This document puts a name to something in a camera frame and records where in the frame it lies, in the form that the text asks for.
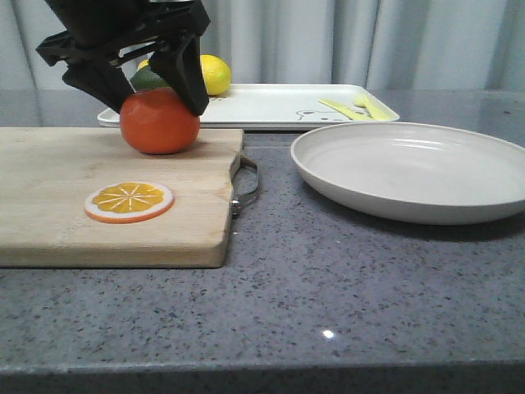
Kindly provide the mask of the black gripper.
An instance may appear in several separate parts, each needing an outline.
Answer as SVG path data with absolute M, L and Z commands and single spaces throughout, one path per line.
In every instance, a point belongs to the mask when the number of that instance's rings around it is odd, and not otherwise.
M 48 1 L 66 28 L 36 48 L 50 66 L 69 64 L 62 80 L 119 113 L 134 93 L 118 65 L 118 53 L 138 44 L 162 43 L 149 60 L 150 68 L 200 116 L 209 99 L 200 62 L 199 38 L 210 18 L 200 1 Z

